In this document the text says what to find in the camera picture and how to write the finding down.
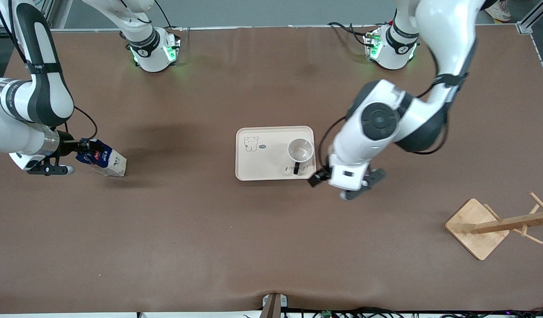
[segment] wooden base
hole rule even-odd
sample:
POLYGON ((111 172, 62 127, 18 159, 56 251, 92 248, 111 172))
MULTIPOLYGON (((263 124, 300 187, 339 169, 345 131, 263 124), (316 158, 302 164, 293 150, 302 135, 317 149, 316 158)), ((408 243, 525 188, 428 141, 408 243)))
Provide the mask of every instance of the wooden base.
POLYGON ((444 225, 446 229, 478 260, 485 258, 509 234, 498 231, 472 234, 476 224, 495 221, 495 218, 476 199, 470 199, 444 225))

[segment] wooden stand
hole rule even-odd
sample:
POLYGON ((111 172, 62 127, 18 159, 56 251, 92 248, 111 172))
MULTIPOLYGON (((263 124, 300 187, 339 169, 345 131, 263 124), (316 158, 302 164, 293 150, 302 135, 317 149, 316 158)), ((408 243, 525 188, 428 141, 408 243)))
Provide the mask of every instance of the wooden stand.
POLYGON ((536 202, 528 215, 501 219, 489 205, 470 199, 444 226, 478 260, 485 260, 509 231, 542 244, 541 240, 528 235, 527 229, 543 225, 543 212, 536 213, 539 208, 543 209, 543 202, 532 192, 528 195, 536 202))

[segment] table surface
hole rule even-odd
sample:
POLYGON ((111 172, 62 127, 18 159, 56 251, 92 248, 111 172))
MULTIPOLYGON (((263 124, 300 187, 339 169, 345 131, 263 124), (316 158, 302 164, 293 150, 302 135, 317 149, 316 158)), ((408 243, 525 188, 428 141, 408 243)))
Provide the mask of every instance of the table surface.
MULTIPOLYGON (((530 37, 479 26, 445 147, 391 145, 372 162, 386 179, 343 202, 326 184, 238 181, 235 133, 308 125, 318 141, 366 82, 424 91, 426 46, 387 71, 340 29, 181 35, 179 65, 158 74, 136 68, 117 33, 53 35, 76 105, 128 171, 36 177, 0 154, 0 313, 249 310, 268 292, 305 308, 543 306, 543 245, 510 235, 478 261, 444 228, 472 197, 502 217, 528 213, 528 191, 543 201, 543 70, 530 37)), ((7 76, 27 78, 17 56, 7 76)), ((76 113, 69 130, 92 126, 76 113)), ((543 240, 543 227, 529 233, 543 240)))

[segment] tray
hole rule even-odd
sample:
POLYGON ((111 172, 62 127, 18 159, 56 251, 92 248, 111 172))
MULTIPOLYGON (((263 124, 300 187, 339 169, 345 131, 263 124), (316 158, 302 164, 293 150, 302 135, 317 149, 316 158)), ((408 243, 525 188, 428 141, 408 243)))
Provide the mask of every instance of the tray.
POLYGON ((308 179, 316 172, 316 147, 315 155, 301 163, 295 175, 287 147, 297 138, 314 145, 314 133, 305 125, 240 129, 236 133, 236 177, 241 181, 308 179))

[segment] person's foot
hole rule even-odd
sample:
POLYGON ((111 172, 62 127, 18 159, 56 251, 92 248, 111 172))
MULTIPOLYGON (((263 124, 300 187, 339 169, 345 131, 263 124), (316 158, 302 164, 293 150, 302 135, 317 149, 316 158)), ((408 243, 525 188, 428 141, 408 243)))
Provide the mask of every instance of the person's foot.
POLYGON ((489 14, 495 20, 501 22, 507 22, 511 20, 511 13, 507 8, 507 0, 497 0, 491 7, 485 9, 485 12, 489 14))

